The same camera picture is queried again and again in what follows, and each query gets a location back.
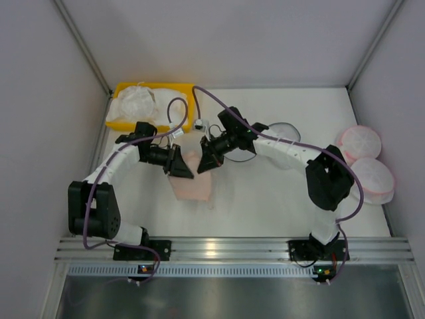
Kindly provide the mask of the aluminium front rail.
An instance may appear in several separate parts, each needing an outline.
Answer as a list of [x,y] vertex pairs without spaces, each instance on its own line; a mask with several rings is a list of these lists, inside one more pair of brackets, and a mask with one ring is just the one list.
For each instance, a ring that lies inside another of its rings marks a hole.
[[[177,263],[288,263],[290,237],[169,237],[169,260]],[[400,237],[349,237],[350,263],[366,265],[412,264],[414,256],[407,239]],[[113,251],[107,245],[87,250],[81,237],[59,240],[54,261],[112,262]]]

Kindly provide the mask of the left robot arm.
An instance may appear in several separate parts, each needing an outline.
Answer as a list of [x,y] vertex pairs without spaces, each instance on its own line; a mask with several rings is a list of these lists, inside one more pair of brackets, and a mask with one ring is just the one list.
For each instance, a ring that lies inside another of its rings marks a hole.
[[180,146],[160,148],[152,144],[169,134],[159,134],[155,126],[138,122],[134,132],[116,140],[111,153],[93,173],[69,185],[68,229],[73,235],[82,235],[85,243],[88,237],[98,237],[131,246],[148,245],[146,228],[123,221],[114,187],[138,163],[157,165],[171,177],[193,179]]

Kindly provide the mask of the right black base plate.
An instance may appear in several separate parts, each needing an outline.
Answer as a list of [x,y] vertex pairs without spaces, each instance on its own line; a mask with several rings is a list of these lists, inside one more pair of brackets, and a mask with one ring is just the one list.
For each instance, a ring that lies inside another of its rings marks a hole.
[[333,239],[323,245],[314,238],[294,239],[288,241],[290,260],[293,262],[313,261],[342,261],[347,252],[347,245],[343,239]]

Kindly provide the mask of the pink bra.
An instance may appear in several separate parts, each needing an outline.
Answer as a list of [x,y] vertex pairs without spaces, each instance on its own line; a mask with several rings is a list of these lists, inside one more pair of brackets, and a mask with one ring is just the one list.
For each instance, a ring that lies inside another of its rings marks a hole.
[[213,177],[211,172],[197,173],[201,157],[195,151],[183,154],[183,159],[193,172],[194,178],[168,177],[176,199],[178,201],[204,203],[207,209],[212,210],[214,203]]

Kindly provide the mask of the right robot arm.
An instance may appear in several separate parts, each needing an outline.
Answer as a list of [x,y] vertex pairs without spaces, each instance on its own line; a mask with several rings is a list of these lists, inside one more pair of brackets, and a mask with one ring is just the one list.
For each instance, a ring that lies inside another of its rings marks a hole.
[[343,156],[336,146],[315,149],[297,141],[285,143],[267,125],[259,122],[249,125],[234,106],[218,114],[224,132],[218,136],[203,137],[200,141],[202,156],[197,173],[220,167],[224,155],[240,149],[269,158],[303,174],[310,200],[316,206],[310,237],[321,245],[329,245],[338,238],[336,220],[338,206],[350,193],[354,184]]

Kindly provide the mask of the pink-trimmed laundry bag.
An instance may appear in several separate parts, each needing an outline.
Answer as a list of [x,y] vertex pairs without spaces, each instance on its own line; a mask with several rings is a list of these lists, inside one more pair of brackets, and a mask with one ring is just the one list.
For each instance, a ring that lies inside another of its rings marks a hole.
[[349,161],[377,158],[381,154],[380,136],[370,127],[352,126],[338,138],[337,146]]
[[365,203],[384,205],[392,200],[395,179],[389,168],[377,159],[361,158],[352,166],[364,193]]

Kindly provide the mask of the left aluminium frame post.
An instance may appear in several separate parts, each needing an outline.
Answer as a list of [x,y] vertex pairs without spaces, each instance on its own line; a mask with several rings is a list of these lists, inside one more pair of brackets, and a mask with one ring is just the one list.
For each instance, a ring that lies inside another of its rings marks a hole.
[[95,76],[98,84],[101,86],[102,90],[108,96],[111,96],[112,89],[110,88],[110,85],[108,84],[94,55],[92,54],[92,51],[90,50],[87,42],[85,41],[82,33],[80,32],[73,16],[68,10],[68,7],[64,3],[64,1],[61,1],[61,0],[52,0],[51,3],[53,4],[60,18],[62,19],[62,22],[64,23],[65,27],[70,32],[70,35],[73,41],[75,42],[77,49],[80,51],[80,53],[84,57],[84,60],[87,62],[88,66],[90,67],[90,70]]

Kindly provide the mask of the upper pink-trimmed laundry bag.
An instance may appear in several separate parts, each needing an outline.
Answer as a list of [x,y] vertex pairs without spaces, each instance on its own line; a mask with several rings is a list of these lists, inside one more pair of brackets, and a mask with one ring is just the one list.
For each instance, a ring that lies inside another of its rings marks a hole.
[[380,136],[370,127],[352,126],[338,138],[337,146],[349,161],[377,158],[381,154]]

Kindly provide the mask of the clear mesh laundry bag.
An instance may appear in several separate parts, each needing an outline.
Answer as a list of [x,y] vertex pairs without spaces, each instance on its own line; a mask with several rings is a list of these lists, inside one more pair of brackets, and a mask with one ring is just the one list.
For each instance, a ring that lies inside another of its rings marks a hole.
[[[283,138],[285,140],[301,142],[301,134],[298,129],[290,123],[287,122],[276,122],[269,125],[269,129],[273,131],[273,134],[277,137]],[[235,149],[224,155],[225,160],[229,160],[234,163],[245,163],[253,160],[256,157],[256,154],[249,152],[248,150]],[[278,169],[288,170],[290,166],[284,164],[282,161],[276,159],[268,160]]]

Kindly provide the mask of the lower pink-trimmed laundry bag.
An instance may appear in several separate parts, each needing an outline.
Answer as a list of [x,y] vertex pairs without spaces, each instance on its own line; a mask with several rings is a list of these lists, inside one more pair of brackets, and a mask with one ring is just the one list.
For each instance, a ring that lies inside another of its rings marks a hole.
[[364,193],[365,203],[384,205],[392,200],[395,179],[389,168],[377,159],[361,158],[352,166]]

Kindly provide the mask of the right aluminium frame post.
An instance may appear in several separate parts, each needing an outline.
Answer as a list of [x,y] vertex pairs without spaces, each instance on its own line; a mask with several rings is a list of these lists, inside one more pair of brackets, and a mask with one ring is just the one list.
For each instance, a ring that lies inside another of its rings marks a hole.
[[392,1],[390,8],[388,9],[386,14],[384,15],[383,20],[379,24],[378,30],[374,33],[372,37],[372,41],[367,46],[366,51],[364,52],[361,60],[359,61],[359,64],[356,66],[353,75],[345,86],[348,94],[353,91],[356,83],[358,83],[362,73],[364,73],[366,67],[375,55],[379,45],[383,41],[386,34],[389,32],[392,24],[402,11],[402,8],[405,4],[405,0]]

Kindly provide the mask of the white bra in bin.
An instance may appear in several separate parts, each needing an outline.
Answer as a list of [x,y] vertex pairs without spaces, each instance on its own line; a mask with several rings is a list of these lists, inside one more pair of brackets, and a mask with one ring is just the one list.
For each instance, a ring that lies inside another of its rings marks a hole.
[[148,120],[155,113],[153,91],[144,86],[129,86],[118,93],[110,104],[107,122],[137,122]]
[[152,115],[153,124],[156,126],[168,126],[169,123],[179,124],[185,115],[185,106],[181,100],[176,100],[169,107],[174,98],[182,98],[189,103],[187,95],[168,88],[156,88],[152,90],[155,108]]

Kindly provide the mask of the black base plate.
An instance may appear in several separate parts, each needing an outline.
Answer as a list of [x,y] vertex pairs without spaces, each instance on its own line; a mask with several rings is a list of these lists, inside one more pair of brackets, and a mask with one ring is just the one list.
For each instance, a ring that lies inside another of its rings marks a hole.
[[117,245],[114,249],[114,261],[168,261],[171,256],[172,241],[150,239],[146,249]]
[[313,261],[342,261],[347,252],[347,245],[343,239],[333,239],[323,245],[314,238],[294,239],[288,241],[290,260],[293,262]]

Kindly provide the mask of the aluminium frame post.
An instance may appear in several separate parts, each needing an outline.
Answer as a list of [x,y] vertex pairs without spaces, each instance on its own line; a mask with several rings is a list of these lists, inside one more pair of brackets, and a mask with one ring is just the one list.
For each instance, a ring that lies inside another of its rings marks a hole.
[[345,86],[348,94],[353,91],[356,83],[358,83],[362,73],[364,73],[366,67],[375,55],[379,45],[383,41],[386,34],[389,32],[392,24],[402,11],[402,8],[405,4],[405,0],[392,1],[390,8],[388,9],[386,14],[384,15],[383,20],[379,24],[378,30],[374,33],[372,37],[372,41],[367,46],[366,51],[364,52],[361,60],[359,61],[359,64],[356,66],[353,75]]
[[110,85],[108,84],[94,55],[92,54],[92,51],[90,50],[87,42],[85,41],[82,33],[80,32],[73,16],[68,10],[68,7],[64,3],[64,1],[61,1],[61,0],[52,0],[51,3],[53,4],[60,18],[62,19],[62,22],[64,23],[65,27],[70,32],[70,35],[73,41],[75,42],[77,49],[80,51],[80,53],[84,57],[84,60],[87,62],[88,66],[90,67],[90,70],[95,76],[98,84],[101,86],[102,90],[108,96],[111,96],[112,89],[110,88]]

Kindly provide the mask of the yellow plastic bin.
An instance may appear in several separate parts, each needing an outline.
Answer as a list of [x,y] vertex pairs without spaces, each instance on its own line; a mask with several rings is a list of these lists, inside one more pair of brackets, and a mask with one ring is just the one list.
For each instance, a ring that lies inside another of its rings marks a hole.
[[[182,98],[174,98],[172,99],[172,101],[170,101],[169,103],[169,107],[172,105],[172,103],[176,100],[181,100],[185,106],[185,115],[183,117],[183,119],[181,120],[180,123],[183,123],[183,125],[181,126],[181,128],[184,130],[185,133],[188,133],[192,130],[192,124],[193,124],[193,120],[195,119],[195,100],[193,97],[193,93],[192,93],[192,87],[194,87],[193,84],[191,83],[166,83],[166,82],[121,82],[116,86],[116,91],[114,92],[113,98],[117,98],[118,97],[118,93],[122,90],[124,90],[125,88],[129,87],[129,86],[144,86],[146,88],[150,88],[150,89],[156,89],[156,88],[168,88],[171,90],[176,90],[179,91],[183,94],[187,95],[187,100],[189,103],[186,103],[186,101]],[[148,120],[140,120],[137,122],[149,122],[150,124],[153,124],[153,120],[152,118],[148,119]],[[130,132],[133,131],[135,129],[135,125],[137,122],[107,122],[106,121],[106,125],[107,127],[115,130],[115,131],[122,131],[122,132]],[[157,129],[158,132],[163,133],[163,132],[167,132],[169,129],[171,129],[172,125],[178,125],[178,124],[174,124],[174,123],[169,123],[168,126],[156,126],[154,125]]]

